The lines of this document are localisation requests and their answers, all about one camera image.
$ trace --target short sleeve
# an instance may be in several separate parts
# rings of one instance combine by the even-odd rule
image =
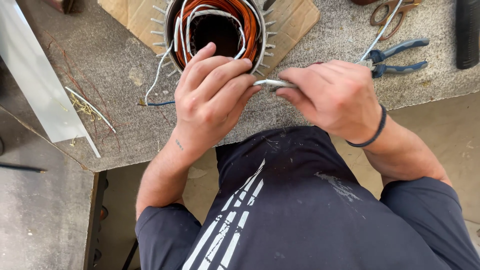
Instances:
[[[145,208],[135,226],[142,270],[180,269],[200,228],[182,204]]]
[[[480,269],[452,187],[430,177],[394,181],[385,186],[380,201],[417,231],[452,270]]]

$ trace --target brown object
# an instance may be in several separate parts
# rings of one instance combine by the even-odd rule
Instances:
[[[357,5],[364,6],[364,5],[368,5],[368,4],[371,4],[371,3],[375,3],[378,0],[350,0],[350,1],[354,2]]]
[[[73,0],[42,0],[42,1],[63,14],[67,14],[68,12],[70,12],[70,9],[72,8],[72,5],[73,5]]]
[[[150,18],[164,19],[162,13],[152,8],[153,5],[156,5],[165,10],[167,4],[164,1],[98,0],[98,4],[156,54],[166,51],[164,47],[152,45],[154,42],[162,42],[163,38],[150,33],[150,31],[163,31],[163,27],[156,22],[152,22]],[[261,72],[265,75],[268,75],[282,61],[285,55],[320,19],[320,12],[312,3],[312,0],[276,1],[271,9],[274,9],[274,11],[265,17],[265,21],[276,21],[276,23],[270,26],[267,31],[278,32],[278,34],[268,39],[268,43],[276,47],[275,49],[268,49],[268,52],[274,54],[272,57],[264,57],[263,63],[270,66],[261,69]]]
[[[381,4],[380,6],[378,6],[375,11],[373,12],[372,16],[370,17],[370,24],[373,25],[373,26],[376,26],[376,25],[381,25],[380,26],[380,29],[378,29],[378,32],[377,34],[380,33],[380,31],[385,27],[385,24],[387,23],[388,21],[388,17],[390,17],[393,13],[393,10],[395,9],[395,7],[398,5],[398,2],[399,0],[391,0],[391,1],[388,1],[388,2],[385,2],[383,4]],[[398,24],[396,25],[395,29],[393,29],[393,31],[388,35],[388,36],[381,36],[379,40],[386,40],[386,39],[389,39],[391,38],[397,31],[398,29],[400,28],[400,26],[402,25],[403,23],[403,20],[405,19],[405,16],[407,15],[407,13],[413,9],[413,8],[416,8],[418,5],[420,5],[421,3],[421,0],[407,0],[407,1],[404,1],[402,3],[412,3],[412,4],[408,4],[408,5],[405,5],[405,6],[401,6],[398,8],[398,10],[396,11],[395,14],[393,14],[394,18],[396,16],[399,16],[399,14],[401,14],[401,18],[400,18],[400,21],[398,22]],[[375,16],[377,15],[377,13],[379,11],[381,11],[384,7],[387,7],[387,14],[385,15],[385,17],[383,17],[380,21],[376,21],[375,20]]]

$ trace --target copper wire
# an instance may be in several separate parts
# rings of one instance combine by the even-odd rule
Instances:
[[[238,20],[242,23],[242,28],[245,34],[245,40],[247,42],[245,48],[245,52],[241,56],[241,58],[248,58],[251,61],[254,60],[255,54],[257,52],[257,45],[255,43],[255,38],[257,36],[257,25],[256,19],[252,12],[252,10],[241,0],[190,0],[186,3],[185,9],[183,11],[183,18],[182,18],[182,29],[180,29],[184,35],[186,35],[186,27],[187,27],[187,18],[190,16],[192,11],[198,5],[207,4],[217,7],[221,11],[228,12],[232,14],[234,17],[238,18]],[[197,11],[208,10],[208,7],[200,7]],[[184,48],[186,47],[186,40],[192,37],[192,32],[189,33],[190,37],[186,37],[183,44]],[[178,40],[181,42],[180,32],[178,32]],[[185,67],[186,63],[183,58],[182,50],[178,50],[175,52],[177,55],[177,59],[179,60],[180,65],[182,68]],[[190,61],[192,56],[187,53],[187,61]]]

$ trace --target scissors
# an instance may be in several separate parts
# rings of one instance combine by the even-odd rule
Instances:
[[[383,4],[381,4],[380,6],[377,7],[377,9],[373,12],[371,18],[370,18],[370,24],[373,25],[373,26],[377,26],[377,25],[380,25],[380,29],[378,30],[378,33],[380,33],[380,31],[385,27],[385,24],[386,22],[388,21],[388,18],[390,16],[398,16],[400,13],[402,16],[400,18],[400,21],[398,22],[398,24],[396,25],[395,29],[393,29],[393,31],[386,37],[382,36],[380,37],[379,40],[386,40],[386,39],[389,39],[391,38],[396,32],[397,30],[400,28],[400,26],[402,25],[403,23],[403,20],[405,19],[405,16],[407,15],[407,12],[409,12],[410,10],[412,10],[413,8],[416,8],[418,5],[420,5],[421,3],[421,0],[404,0],[403,3],[411,3],[411,4],[408,4],[408,5],[404,5],[404,6],[401,6],[397,12],[395,14],[392,14],[393,13],[393,10],[395,9],[395,7],[398,5],[398,1],[399,0],[391,0],[391,1],[388,1],[388,2],[385,2]],[[379,21],[376,21],[375,20],[375,16],[377,15],[378,12],[380,12],[381,10],[384,9],[384,7],[387,7],[387,14],[385,15],[385,17],[383,17],[382,19],[380,19]]]

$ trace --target wire cutter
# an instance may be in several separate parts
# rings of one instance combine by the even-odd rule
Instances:
[[[385,51],[373,49],[370,51],[367,60],[362,60],[356,64],[366,66],[372,71],[372,78],[380,78],[384,73],[392,74],[407,74],[412,73],[420,69],[424,69],[428,66],[427,61],[422,61],[411,66],[387,66],[385,64],[379,64],[383,60],[395,55],[401,51],[409,48],[427,46],[430,43],[428,38],[418,38],[402,42],[395,45]]]

